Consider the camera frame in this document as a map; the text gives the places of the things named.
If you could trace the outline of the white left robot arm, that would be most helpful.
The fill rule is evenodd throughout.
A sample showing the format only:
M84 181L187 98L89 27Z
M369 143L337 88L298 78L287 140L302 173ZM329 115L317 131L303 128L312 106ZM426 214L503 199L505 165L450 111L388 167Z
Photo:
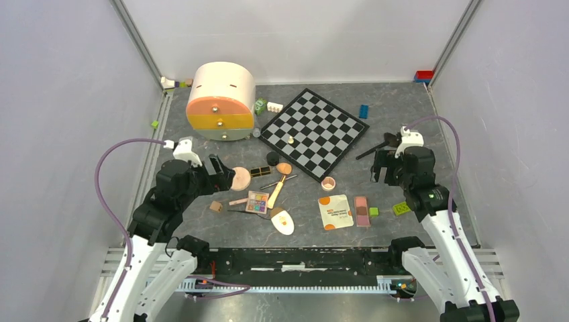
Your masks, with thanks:
M179 239L166 267L149 279L189 205L197 197L231 188L235 170L215 154L209 160L213 173L186 160L169 160L162 165L155 186L134 211L119 268L90 321L153 321L188 275L210 267L211 256L206 252L209 244L186 235Z

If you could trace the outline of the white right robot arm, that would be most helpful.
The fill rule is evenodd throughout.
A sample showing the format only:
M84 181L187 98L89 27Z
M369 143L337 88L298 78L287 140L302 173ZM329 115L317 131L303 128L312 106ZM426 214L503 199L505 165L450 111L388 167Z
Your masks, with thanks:
M518 306L502 298L482 269L449 190L435 181L434 166L429 148L413 146L401 154L375 151L372 181L377 182L385 169L384 183L402 188L407 206L442 261L438 266L418 237L401 237L389 246L389 268L416 279L436 305L440 321L518 321Z

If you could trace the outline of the wooden handle makeup brush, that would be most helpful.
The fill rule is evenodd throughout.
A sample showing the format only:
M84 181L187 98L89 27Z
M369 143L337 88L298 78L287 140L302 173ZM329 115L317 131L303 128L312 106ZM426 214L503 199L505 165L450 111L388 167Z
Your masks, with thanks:
M280 182L275 186L273 192L270 194L267 207L273 209L276 203L277 197L284 185L285 178L292 172L293 167L289 163L281 162L276 166L277 171L282 175Z

